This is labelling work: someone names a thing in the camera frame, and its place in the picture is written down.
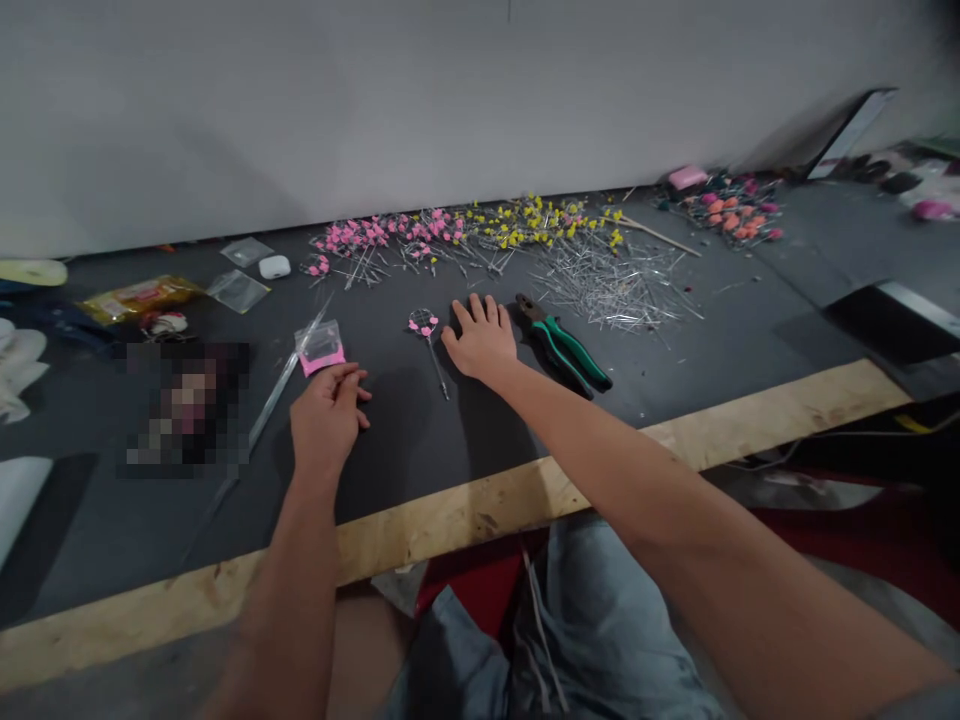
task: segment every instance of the gray shorts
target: gray shorts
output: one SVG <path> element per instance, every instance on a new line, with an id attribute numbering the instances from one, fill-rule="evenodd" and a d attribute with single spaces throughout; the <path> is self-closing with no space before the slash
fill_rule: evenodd
<path id="1" fill-rule="evenodd" d="M 384 717 L 724 717 L 660 590 L 598 515 L 554 523 L 524 582 L 512 665 L 448 587 Z"/>

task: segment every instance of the pliers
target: pliers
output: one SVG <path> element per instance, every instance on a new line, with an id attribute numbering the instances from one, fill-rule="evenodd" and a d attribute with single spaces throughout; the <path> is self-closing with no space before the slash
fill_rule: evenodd
<path id="1" fill-rule="evenodd" d="M 563 379 L 564 385 L 583 395 L 587 400 L 593 400 L 593 391 L 587 385 L 584 373 L 564 356 L 561 348 L 573 355 L 598 390 L 606 392 L 613 387 L 613 381 L 590 357 L 590 353 L 580 341 L 560 327 L 560 321 L 557 318 L 547 315 L 543 308 L 523 293 L 517 293 L 517 305 L 530 321 L 530 336 L 540 343 L 547 359 Z"/>

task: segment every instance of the white wall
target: white wall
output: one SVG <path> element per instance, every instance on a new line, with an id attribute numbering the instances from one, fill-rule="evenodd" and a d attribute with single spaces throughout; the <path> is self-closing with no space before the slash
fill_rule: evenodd
<path id="1" fill-rule="evenodd" d="M 0 255 L 801 161 L 900 86 L 876 148 L 945 129 L 956 28 L 947 0 L 5 0 Z"/>

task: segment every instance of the gray table surface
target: gray table surface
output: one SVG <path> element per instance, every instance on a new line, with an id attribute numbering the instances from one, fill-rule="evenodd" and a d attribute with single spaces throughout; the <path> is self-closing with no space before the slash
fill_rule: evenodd
<path id="1" fill-rule="evenodd" d="M 951 312 L 960 312 L 960 226 L 919 226 L 905 208 L 876 190 L 826 184 L 782 193 L 787 237 L 777 245 L 734 253 L 717 236 L 658 212 L 638 192 L 627 215 L 703 253 L 676 269 L 692 288 L 705 320 L 689 319 L 656 335 L 601 330 L 557 310 L 614 380 L 596 402 L 635 427 L 742 397 L 866 356 L 818 307 L 862 284 L 903 281 Z M 308 252 L 304 229 L 258 233 L 296 264 Z M 709 246 L 701 245 L 708 240 Z M 634 242 L 657 243 L 637 237 Z M 67 286 L 50 295 L 82 299 L 163 273 L 205 286 L 233 268 L 224 243 L 180 246 L 174 254 L 147 249 L 78 258 Z M 207 341 L 249 342 L 253 363 L 241 403 L 251 420 L 324 296 L 335 289 L 328 318 L 339 321 L 349 359 L 370 371 L 374 393 L 337 497 L 338 522 L 504 470 L 546 454 L 543 445 L 498 397 L 461 376 L 438 345 L 451 399 L 445 402 L 423 342 L 405 332 L 408 313 L 432 309 L 450 317 L 449 303 L 473 291 L 502 301 L 531 292 L 529 258 L 517 256 L 503 278 L 454 266 L 435 278 L 394 269 L 393 277 L 349 292 L 342 282 L 308 289 L 294 274 L 267 283 L 273 291 L 246 315 L 209 298 L 184 307 Z M 755 276 L 759 282 L 752 281 Z M 738 284 L 723 292 L 722 289 Z M 543 302 L 550 309 L 549 296 Z M 537 366 L 529 347 L 520 357 Z M 306 385 L 299 370 L 284 392 L 252 460 L 186 568 L 181 554 L 219 480 L 145 481 L 118 476 L 117 456 L 142 421 L 142 377 L 124 375 L 85 348 L 51 338 L 43 360 L 51 371 L 24 395 L 27 420 L 0 427 L 0 459 L 57 458 L 51 481 L 0 574 L 0 625 L 75 607 L 140 585 L 265 547 L 293 467 L 288 408 Z M 933 394 L 952 389 L 949 372 Z"/>

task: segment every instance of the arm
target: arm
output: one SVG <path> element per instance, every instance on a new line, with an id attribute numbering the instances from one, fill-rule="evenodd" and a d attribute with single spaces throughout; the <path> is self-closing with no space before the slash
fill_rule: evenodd
<path id="1" fill-rule="evenodd" d="M 239 620 L 209 718 L 319 718 L 327 709 L 340 556 L 340 471 L 370 423 L 357 409 L 366 372 L 323 370 L 290 409 L 296 465 L 277 529 Z"/>
<path id="2" fill-rule="evenodd" d="M 516 359 L 506 309 L 458 302 L 457 367 L 501 395 L 679 608 L 750 717 L 863 717 L 951 669 L 664 447 Z"/>

